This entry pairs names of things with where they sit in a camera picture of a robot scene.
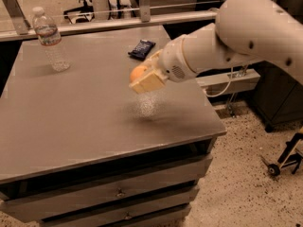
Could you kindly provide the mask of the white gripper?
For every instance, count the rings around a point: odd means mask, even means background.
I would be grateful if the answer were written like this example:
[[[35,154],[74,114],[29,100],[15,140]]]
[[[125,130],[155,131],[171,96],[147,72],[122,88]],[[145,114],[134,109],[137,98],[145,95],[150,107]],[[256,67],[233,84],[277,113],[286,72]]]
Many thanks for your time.
[[[182,35],[169,43],[162,50],[158,50],[143,61],[147,68],[159,68],[174,82],[183,82],[194,79],[197,73],[187,64],[183,53],[183,42],[185,35]],[[165,86],[166,78],[154,70],[146,70],[139,78],[130,82],[130,88],[138,94],[152,92]]]

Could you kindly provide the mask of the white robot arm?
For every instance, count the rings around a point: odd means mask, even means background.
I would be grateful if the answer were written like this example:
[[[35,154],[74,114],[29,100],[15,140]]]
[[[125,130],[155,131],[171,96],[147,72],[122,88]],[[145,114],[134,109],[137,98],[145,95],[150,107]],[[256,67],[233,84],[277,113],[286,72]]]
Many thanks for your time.
[[[272,0],[226,0],[215,21],[167,43],[130,74],[142,94],[213,70],[268,61],[303,84],[303,24]]]

